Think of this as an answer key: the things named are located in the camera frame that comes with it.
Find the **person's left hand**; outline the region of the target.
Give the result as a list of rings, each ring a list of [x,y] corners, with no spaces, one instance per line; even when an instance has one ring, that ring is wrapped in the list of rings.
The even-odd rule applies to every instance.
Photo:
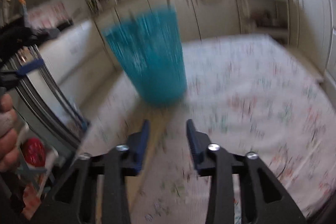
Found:
[[[1,172],[13,169],[19,160],[19,151],[16,145],[18,134],[14,128],[16,121],[17,114],[13,108],[13,100],[9,94],[4,94],[1,97]]]

